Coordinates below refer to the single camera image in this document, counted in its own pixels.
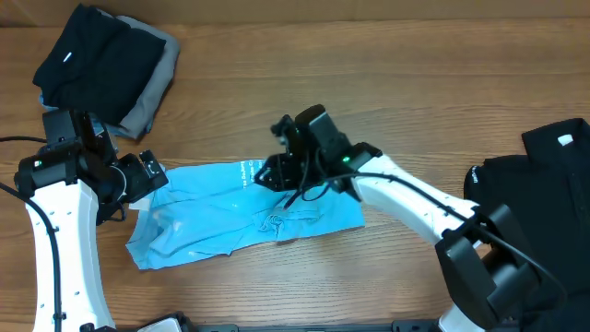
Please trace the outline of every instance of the gray cloth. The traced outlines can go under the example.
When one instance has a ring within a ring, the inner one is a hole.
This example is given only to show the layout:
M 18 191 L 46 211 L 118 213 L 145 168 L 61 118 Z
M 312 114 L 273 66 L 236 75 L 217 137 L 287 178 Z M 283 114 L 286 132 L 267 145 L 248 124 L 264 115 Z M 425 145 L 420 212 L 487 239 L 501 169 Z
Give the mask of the gray cloth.
M 146 88 L 139 96 L 136 106 L 121 121 L 122 128 L 119 128 L 119 130 L 127 136 L 138 138 L 144 134 L 146 129 L 149 131 L 151 127 L 150 124 L 158 109 L 159 101 L 174 76 L 174 67 L 176 66 L 176 59 L 181 48 L 176 39 L 166 32 L 157 30 L 133 18 L 125 16 L 118 16 L 116 18 L 129 24 L 131 28 L 147 31 L 166 41 L 164 53 L 162 53 L 161 59 L 156 65 L 156 68 L 154 68 L 154 72 Z

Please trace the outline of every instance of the clothing tag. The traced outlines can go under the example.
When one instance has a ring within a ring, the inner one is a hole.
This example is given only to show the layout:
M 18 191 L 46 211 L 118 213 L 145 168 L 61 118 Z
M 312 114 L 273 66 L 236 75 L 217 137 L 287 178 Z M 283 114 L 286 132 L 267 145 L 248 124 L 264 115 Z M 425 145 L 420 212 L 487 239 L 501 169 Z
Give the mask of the clothing tag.
M 573 142 L 573 137 L 572 137 L 572 135 L 568 134 L 568 135 L 557 137 L 557 140 L 560 141 L 562 147 L 565 147 L 566 145 Z
M 129 209 L 136 209 L 141 211 L 149 211 L 149 205 L 151 200 L 147 197 L 143 197 L 135 203 L 129 204 Z

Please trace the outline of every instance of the black shirt collar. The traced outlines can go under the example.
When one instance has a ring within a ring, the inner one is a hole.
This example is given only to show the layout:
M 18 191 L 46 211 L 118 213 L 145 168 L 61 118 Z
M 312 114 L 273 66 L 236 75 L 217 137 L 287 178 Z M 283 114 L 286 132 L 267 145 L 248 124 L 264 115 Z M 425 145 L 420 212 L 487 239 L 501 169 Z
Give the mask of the black shirt collar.
M 572 135 L 573 142 L 562 145 L 560 136 Z M 523 133 L 526 154 L 533 162 L 548 165 L 590 163 L 590 126 L 584 119 L 570 119 Z

